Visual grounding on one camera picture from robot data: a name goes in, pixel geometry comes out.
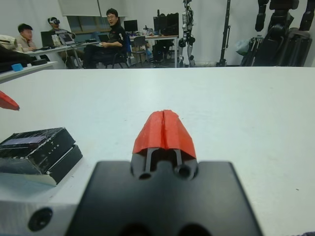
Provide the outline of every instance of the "laptop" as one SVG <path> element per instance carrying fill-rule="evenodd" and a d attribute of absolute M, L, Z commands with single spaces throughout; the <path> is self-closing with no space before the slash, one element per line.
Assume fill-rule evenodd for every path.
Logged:
<path fill-rule="evenodd" d="M 71 38 L 69 33 L 60 33 L 59 39 L 63 45 L 75 44 L 74 39 Z"/>
<path fill-rule="evenodd" d="M 43 47 L 53 46 L 54 42 L 52 39 L 52 35 L 56 34 L 54 31 L 43 31 L 40 33 L 41 35 L 41 43 Z"/>
<path fill-rule="evenodd" d="M 101 34 L 98 36 L 101 42 L 108 42 L 109 41 L 109 37 L 106 34 Z"/>

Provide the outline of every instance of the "table surface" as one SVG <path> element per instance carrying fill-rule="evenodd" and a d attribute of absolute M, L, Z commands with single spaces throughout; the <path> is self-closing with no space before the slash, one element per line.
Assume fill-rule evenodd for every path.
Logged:
<path fill-rule="evenodd" d="M 131 40 L 135 39 L 136 37 L 140 37 L 142 35 L 138 36 L 132 36 L 130 37 Z M 170 39 L 170 38 L 178 38 L 178 35 L 168 35 L 168 36 L 146 36 L 146 39 L 156 39 L 156 40 L 162 40 L 162 39 Z"/>
<path fill-rule="evenodd" d="M 56 47 L 56 48 L 48 49 L 48 50 L 38 50 L 35 52 L 26 52 L 25 54 L 28 54 L 29 56 L 39 56 L 39 55 L 53 53 L 53 52 L 61 52 L 61 51 L 64 51 L 66 48 L 67 48 L 67 50 L 72 50 L 73 48 L 80 48 L 80 47 L 85 47 L 87 45 L 94 45 L 94 44 L 98 44 L 98 43 L 99 42 L 67 45 L 67 46 Z"/>
<path fill-rule="evenodd" d="M 34 65 L 34 66 L 28 66 L 28 67 L 24 67 L 23 70 L 20 71 L 6 71 L 3 73 L 0 73 L 0 81 L 10 78 L 12 76 L 18 76 L 18 75 L 23 75 L 23 74 L 27 74 L 30 73 L 32 71 L 37 71 L 37 70 L 42 70 L 43 68 L 49 67 L 49 66 L 53 66 L 55 64 L 57 64 L 57 61 L 49 61 L 46 64 L 43 65 Z"/>
<path fill-rule="evenodd" d="M 84 158 L 57 187 L 0 174 L 0 200 L 78 203 L 97 161 L 130 160 L 148 116 L 172 109 L 197 159 L 234 164 L 266 236 L 315 230 L 315 68 L 54 70 L 0 85 L 0 140 L 66 127 Z"/>

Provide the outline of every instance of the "screw hole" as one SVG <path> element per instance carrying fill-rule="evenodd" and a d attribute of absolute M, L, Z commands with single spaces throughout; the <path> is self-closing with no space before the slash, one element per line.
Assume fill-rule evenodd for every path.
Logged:
<path fill-rule="evenodd" d="M 50 208 L 43 208 L 36 211 L 29 221 L 29 229 L 33 232 L 44 229 L 53 217 L 53 211 Z"/>
<path fill-rule="evenodd" d="M 120 236 L 150 236 L 150 232 L 141 224 L 131 224 L 124 228 Z"/>
<path fill-rule="evenodd" d="M 200 225 L 190 224 L 183 227 L 178 236 L 211 236 L 211 234 Z"/>
<path fill-rule="evenodd" d="M 151 178 L 151 174 L 149 173 L 144 173 L 142 175 L 140 175 L 139 179 L 149 179 Z"/>
<path fill-rule="evenodd" d="M 191 169 L 187 165 L 181 165 L 175 168 L 175 172 L 179 177 L 184 179 L 189 179 L 191 177 Z"/>

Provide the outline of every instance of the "humanoid robot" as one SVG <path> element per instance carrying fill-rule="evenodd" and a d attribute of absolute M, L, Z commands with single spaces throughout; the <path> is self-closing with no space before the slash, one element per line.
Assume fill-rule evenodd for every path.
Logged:
<path fill-rule="evenodd" d="M 184 0 L 183 3 L 185 5 L 185 11 L 182 13 L 183 16 L 183 37 L 179 40 L 179 60 L 180 67 L 184 66 L 184 57 L 183 57 L 183 49 L 187 44 L 187 55 L 189 60 L 189 66 L 195 67 L 195 60 L 192 53 L 193 43 L 195 42 L 195 38 L 191 34 L 192 26 L 193 26 L 193 10 L 190 7 L 190 2 L 192 0 Z"/>
<path fill-rule="evenodd" d="M 258 0 L 259 14 L 255 29 L 260 32 L 264 28 L 266 6 L 269 0 Z M 289 13 L 290 9 L 297 9 L 299 0 L 271 0 L 270 10 L 275 12 L 271 16 L 268 33 L 260 46 L 254 66 L 277 65 L 277 55 L 281 52 L 282 45 L 289 32 L 289 27 L 294 19 Z M 310 30 L 314 18 L 315 0 L 308 0 L 306 11 L 303 15 L 299 31 Z"/>

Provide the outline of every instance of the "red 3d-printed part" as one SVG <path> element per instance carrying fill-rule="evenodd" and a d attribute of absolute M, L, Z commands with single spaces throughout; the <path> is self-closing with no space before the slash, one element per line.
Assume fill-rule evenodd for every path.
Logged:
<path fill-rule="evenodd" d="M 180 149 L 196 158 L 192 139 L 178 118 L 171 110 L 153 112 L 136 141 L 133 152 L 138 153 L 147 148 Z"/>
<path fill-rule="evenodd" d="M 19 105 L 4 92 L 0 91 L 0 107 L 5 109 L 11 109 L 18 111 L 20 109 Z"/>

